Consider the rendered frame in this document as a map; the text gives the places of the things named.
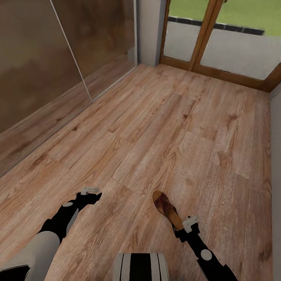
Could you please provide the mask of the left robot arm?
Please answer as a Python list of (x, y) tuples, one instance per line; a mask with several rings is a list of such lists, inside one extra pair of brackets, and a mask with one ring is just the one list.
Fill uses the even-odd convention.
[(12, 259), (0, 267), (0, 281), (44, 281), (53, 258), (70, 231), (78, 213), (88, 204), (95, 204), (102, 193), (98, 187), (84, 186), (75, 200), (64, 203), (47, 219), (38, 234)]

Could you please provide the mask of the sandal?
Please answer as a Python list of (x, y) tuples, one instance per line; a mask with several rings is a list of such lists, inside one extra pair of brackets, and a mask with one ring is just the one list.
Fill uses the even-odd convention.
[(174, 229), (182, 230), (184, 228), (182, 225), (183, 221), (178, 216), (177, 209), (170, 203), (168, 197), (163, 192), (156, 190), (153, 193), (153, 202), (156, 208), (170, 220)]

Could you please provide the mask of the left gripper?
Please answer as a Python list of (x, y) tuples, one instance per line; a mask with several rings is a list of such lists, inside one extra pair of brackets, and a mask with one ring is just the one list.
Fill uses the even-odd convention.
[(84, 208), (88, 204), (95, 204), (97, 201), (100, 200), (100, 197), (102, 196), (102, 193), (100, 194), (91, 194), (89, 193), (88, 195), (81, 195), (81, 192), (77, 193), (76, 199), (82, 199), (84, 201)]

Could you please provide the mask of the robot trunk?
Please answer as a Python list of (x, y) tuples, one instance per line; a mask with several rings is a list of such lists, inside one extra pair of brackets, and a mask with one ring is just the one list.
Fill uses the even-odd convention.
[(112, 281), (169, 281), (163, 253), (118, 253)]

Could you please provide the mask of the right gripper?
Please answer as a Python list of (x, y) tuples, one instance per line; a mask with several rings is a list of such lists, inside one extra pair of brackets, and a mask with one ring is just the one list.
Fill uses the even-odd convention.
[(174, 234), (176, 236), (176, 238), (180, 238), (181, 242), (185, 242), (187, 241), (189, 243), (189, 245), (191, 246), (191, 242), (193, 241), (193, 239), (195, 238), (200, 238), (198, 236), (198, 234), (200, 233), (199, 228), (197, 223), (193, 224), (191, 226), (192, 231), (187, 233), (184, 228), (182, 230), (174, 230)]

